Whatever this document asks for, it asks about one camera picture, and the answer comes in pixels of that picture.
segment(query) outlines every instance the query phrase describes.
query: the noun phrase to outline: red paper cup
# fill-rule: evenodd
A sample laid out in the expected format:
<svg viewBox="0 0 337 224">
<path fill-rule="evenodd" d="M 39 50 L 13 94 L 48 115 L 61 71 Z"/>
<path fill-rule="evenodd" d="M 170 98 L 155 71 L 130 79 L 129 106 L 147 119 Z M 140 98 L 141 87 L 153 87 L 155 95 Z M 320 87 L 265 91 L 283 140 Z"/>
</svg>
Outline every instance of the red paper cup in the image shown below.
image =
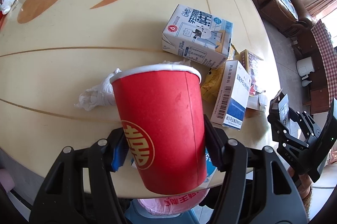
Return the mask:
<svg viewBox="0 0 337 224">
<path fill-rule="evenodd" d="M 175 195 L 206 178 L 200 73 L 156 64 L 110 79 L 129 148 L 147 189 Z"/>
</svg>

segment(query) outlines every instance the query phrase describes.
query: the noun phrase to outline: window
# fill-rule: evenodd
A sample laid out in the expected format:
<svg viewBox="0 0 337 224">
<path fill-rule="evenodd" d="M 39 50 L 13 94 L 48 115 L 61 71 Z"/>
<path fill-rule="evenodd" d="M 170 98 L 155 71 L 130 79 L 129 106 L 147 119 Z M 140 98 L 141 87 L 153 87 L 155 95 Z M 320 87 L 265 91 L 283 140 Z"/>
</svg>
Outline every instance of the window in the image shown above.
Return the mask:
<svg viewBox="0 0 337 224">
<path fill-rule="evenodd" d="M 330 32 L 332 46 L 337 46 L 337 9 L 321 19 Z"/>
</svg>

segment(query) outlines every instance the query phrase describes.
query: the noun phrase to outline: barcode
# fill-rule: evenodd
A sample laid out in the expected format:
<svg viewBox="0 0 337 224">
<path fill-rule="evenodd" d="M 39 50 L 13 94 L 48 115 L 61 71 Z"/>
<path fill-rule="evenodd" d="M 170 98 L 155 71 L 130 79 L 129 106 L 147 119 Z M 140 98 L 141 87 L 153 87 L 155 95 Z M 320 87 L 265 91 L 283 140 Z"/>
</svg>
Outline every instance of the barcode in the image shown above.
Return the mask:
<svg viewBox="0 0 337 224">
<path fill-rule="evenodd" d="M 219 109 L 218 116 L 217 116 L 219 119 L 223 119 L 223 117 L 225 116 L 228 100 L 230 99 L 230 92 L 231 92 L 231 86 L 226 86 L 225 90 L 223 91 L 223 97 L 222 97 L 220 109 Z"/>
</svg>

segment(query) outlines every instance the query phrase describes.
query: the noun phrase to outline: paper cup rim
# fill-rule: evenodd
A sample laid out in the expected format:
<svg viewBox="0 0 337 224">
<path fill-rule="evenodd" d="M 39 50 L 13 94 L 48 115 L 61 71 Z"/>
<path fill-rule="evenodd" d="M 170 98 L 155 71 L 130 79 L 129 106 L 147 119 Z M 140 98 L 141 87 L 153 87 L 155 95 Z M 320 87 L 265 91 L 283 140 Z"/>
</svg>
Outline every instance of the paper cup rim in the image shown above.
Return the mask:
<svg viewBox="0 0 337 224">
<path fill-rule="evenodd" d="M 110 83 L 114 81 L 131 76 L 134 74 L 145 73 L 145 72 L 154 72 L 154 71 L 185 71 L 195 74 L 199 77 L 199 83 L 201 83 L 201 74 L 195 68 L 190 66 L 181 65 L 181 64 L 152 64 L 152 65 L 145 65 L 140 66 L 138 68 L 131 68 L 122 72 L 117 73 L 113 77 L 110 78 Z"/>
</svg>

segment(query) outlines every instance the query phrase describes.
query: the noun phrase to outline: yellow package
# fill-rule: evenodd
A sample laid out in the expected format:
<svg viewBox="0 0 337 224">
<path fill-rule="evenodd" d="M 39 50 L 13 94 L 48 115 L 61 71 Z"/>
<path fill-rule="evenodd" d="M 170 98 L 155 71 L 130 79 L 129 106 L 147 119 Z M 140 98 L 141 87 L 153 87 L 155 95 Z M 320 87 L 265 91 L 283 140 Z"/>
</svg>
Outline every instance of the yellow package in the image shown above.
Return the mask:
<svg viewBox="0 0 337 224">
<path fill-rule="evenodd" d="M 228 59 L 226 61 L 233 60 L 234 56 L 238 54 L 239 53 L 236 51 L 235 47 L 233 45 L 230 45 L 230 52 Z M 217 70 L 211 68 L 208 74 L 206 75 L 205 82 L 201 87 L 201 96 L 205 101 L 209 103 L 216 102 L 221 86 L 224 69 L 225 63 L 219 66 Z"/>
</svg>

